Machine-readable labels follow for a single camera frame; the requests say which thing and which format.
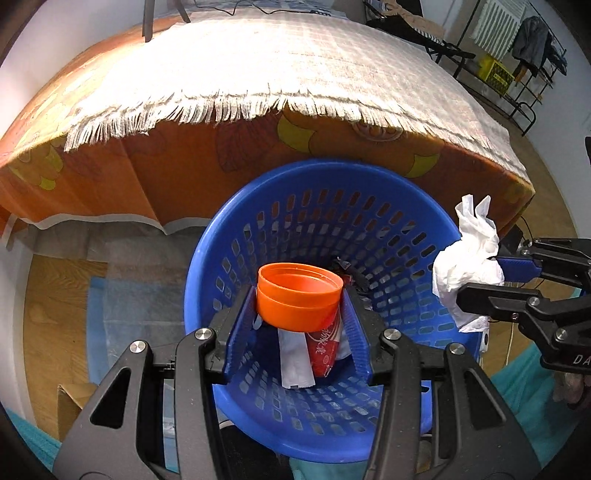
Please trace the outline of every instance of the cardboard box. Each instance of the cardboard box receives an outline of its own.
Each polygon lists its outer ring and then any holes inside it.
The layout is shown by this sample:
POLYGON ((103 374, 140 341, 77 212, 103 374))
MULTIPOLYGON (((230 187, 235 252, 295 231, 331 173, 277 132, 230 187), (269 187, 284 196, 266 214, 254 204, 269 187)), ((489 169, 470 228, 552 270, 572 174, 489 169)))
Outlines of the cardboard box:
POLYGON ((94 383, 57 386, 57 436, 63 442, 78 415, 96 390, 94 383))

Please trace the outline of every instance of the teal cloth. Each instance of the teal cloth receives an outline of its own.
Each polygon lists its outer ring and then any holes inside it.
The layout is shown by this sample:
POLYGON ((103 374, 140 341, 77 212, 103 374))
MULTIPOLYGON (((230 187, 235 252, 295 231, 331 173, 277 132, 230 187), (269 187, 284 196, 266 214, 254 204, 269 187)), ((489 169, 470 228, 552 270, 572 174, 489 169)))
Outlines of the teal cloth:
POLYGON ((61 443, 14 412, 7 410, 7 413, 27 446, 48 470, 52 470, 53 462, 56 459, 61 443))

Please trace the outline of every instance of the yellow crate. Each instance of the yellow crate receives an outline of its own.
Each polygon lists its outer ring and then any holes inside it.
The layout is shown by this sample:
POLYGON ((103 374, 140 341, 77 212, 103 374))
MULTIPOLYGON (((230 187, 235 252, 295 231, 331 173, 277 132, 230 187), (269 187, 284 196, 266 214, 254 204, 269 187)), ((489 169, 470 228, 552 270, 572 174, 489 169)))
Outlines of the yellow crate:
POLYGON ((500 61, 495 60, 490 55, 486 55, 480 61, 478 78, 499 95, 506 94, 511 83, 515 80, 511 72, 500 61))

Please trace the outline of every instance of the cable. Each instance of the cable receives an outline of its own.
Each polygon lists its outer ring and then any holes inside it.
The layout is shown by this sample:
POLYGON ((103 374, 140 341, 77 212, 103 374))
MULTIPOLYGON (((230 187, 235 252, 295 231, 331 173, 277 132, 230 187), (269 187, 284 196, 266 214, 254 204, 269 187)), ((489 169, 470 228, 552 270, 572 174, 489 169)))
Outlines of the cable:
POLYGON ((521 219, 524 221, 524 223, 525 223, 525 226, 527 227, 527 231, 528 231, 528 232, 529 232, 529 234, 530 234, 530 240, 533 242, 533 241, 534 241, 534 235, 532 235, 532 233, 531 233, 530 224, 529 224, 529 223, 527 223, 527 220, 525 219, 525 217, 524 217, 523 215, 521 215, 521 219))
POLYGON ((509 345, 507 346, 507 356, 505 357, 505 366, 509 365, 509 356, 511 354, 511 347, 513 346, 513 334, 515 333, 515 323, 511 323, 511 336, 509 337, 509 345))
POLYGON ((246 2, 247 4, 249 4, 250 6, 256 8, 257 10, 260 10, 261 12, 263 12, 265 15, 272 15, 274 13, 277 12, 286 12, 286 13, 293 13, 293 14, 316 14, 316 15, 324 15, 326 17, 329 17, 330 14, 328 13, 328 11, 326 13, 322 12, 321 10, 315 9, 315 10, 310 10, 308 12, 306 11, 299 11, 299 10, 283 10, 283 9, 278 9, 278 10, 273 10, 271 12, 267 12, 265 10, 263 10, 261 7, 259 7, 258 5, 255 5, 251 0, 238 0, 235 4, 234 4, 234 9, 232 10, 232 13, 230 13, 227 10, 224 10, 223 8, 218 8, 218 7, 214 7, 213 5, 198 5, 197 4, 197 0, 193 0, 193 3, 195 4, 196 8, 211 8, 213 10, 217 10, 218 12, 223 12, 225 14, 230 15, 230 17, 233 17, 236 14, 236 9, 238 8, 238 5, 246 2))

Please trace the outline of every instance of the blue gripper pad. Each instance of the blue gripper pad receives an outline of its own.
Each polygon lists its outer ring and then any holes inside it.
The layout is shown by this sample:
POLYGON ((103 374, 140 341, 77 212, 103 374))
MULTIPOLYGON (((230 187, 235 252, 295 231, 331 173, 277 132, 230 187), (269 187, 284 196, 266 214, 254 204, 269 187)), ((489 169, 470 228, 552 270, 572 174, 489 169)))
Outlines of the blue gripper pad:
POLYGON ((226 347, 226 365, 224 366, 223 374, 228 382, 240 368, 240 361, 242 355, 244 355, 244 352, 246 351, 249 333, 255 319, 256 288, 251 287, 246 295, 242 310, 238 314, 238 318, 236 319, 236 323, 234 324, 234 328, 232 329, 226 347))
POLYGON ((542 274, 542 268, 531 258, 497 257, 496 260, 505 274, 506 282, 528 283, 542 274))
POLYGON ((351 348, 355 371, 365 382, 369 382, 372 376, 369 361, 369 343, 359 324, 349 293, 345 289, 343 289, 340 298, 340 315, 343 320, 343 328, 349 338, 349 347, 351 348))

